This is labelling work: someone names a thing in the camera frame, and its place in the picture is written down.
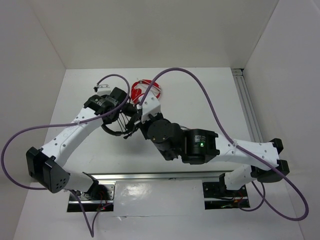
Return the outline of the black headset with cable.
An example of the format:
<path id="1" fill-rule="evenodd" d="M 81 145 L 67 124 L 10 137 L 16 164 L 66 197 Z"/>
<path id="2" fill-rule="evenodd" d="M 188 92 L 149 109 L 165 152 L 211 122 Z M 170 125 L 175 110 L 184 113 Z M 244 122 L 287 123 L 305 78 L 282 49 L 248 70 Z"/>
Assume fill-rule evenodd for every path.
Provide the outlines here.
<path id="1" fill-rule="evenodd" d="M 136 105 L 129 101 L 113 116 L 107 117 L 103 121 L 101 128 L 109 135 L 116 137 L 123 136 L 124 139 L 127 139 L 138 130 L 136 122 L 139 120 L 140 113 Z M 108 127 L 113 122 L 118 124 L 119 130 L 112 130 Z"/>

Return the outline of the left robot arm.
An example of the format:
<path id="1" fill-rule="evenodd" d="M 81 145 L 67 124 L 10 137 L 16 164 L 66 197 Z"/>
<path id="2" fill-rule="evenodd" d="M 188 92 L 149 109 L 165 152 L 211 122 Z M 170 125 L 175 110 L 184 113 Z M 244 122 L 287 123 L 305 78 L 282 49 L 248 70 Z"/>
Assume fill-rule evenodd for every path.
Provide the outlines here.
<path id="1" fill-rule="evenodd" d="M 61 190 L 80 191 L 88 200 L 97 197 L 101 186 L 88 173 L 68 172 L 64 165 L 76 148 L 97 128 L 116 120 L 121 103 L 128 99 L 125 91 L 115 87 L 110 94 L 93 95 L 73 120 L 53 140 L 39 149 L 26 152 L 29 175 L 55 194 Z"/>

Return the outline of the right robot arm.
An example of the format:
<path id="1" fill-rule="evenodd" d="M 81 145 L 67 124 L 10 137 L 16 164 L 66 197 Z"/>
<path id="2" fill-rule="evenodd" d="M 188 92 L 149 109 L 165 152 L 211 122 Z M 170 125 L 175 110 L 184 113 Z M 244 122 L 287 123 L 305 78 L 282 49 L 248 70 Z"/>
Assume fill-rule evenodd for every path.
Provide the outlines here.
<path id="1" fill-rule="evenodd" d="M 166 161 L 181 158 L 184 164 L 203 165 L 214 162 L 231 162 L 240 166 L 219 177 L 218 190 L 230 196 L 242 186 L 257 180 L 276 183 L 290 172 L 288 162 L 279 158 L 282 141 L 275 138 L 267 143 L 240 141 L 249 155 L 234 143 L 214 131 L 181 129 L 177 123 L 165 119 L 161 113 L 141 117 L 140 130 L 145 139 L 151 140 Z"/>

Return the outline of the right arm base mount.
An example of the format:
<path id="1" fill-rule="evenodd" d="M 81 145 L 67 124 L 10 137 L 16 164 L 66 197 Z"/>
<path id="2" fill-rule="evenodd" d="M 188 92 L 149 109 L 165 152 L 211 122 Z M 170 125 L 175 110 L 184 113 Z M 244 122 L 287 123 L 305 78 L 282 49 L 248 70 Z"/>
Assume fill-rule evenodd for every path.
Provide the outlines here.
<path id="1" fill-rule="evenodd" d="M 228 190 L 225 173 L 219 177 L 205 178 L 202 181 L 205 210 L 238 209 L 250 207 L 245 185 L 238 190 Z"/>

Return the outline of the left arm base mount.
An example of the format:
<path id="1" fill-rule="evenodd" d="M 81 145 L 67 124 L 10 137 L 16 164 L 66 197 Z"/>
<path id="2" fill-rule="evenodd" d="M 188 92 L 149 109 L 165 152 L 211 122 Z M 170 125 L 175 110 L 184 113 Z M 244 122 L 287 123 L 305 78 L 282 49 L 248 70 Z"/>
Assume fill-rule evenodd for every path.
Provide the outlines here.
<path id="1" fill-rule="evenodd" d="M 77 190 L 76 196 L 72 193 L 69 194 L 67 212 L 79 213 L 82 211 L 77 198 L 81 201 L 86 213 L 93 213 L 98 210 L 101 212 L 113 212 L 115 190 L 115 181 L 95 179 L 93 181 L 93 187 L 91 187 L 87 192 Z"/>

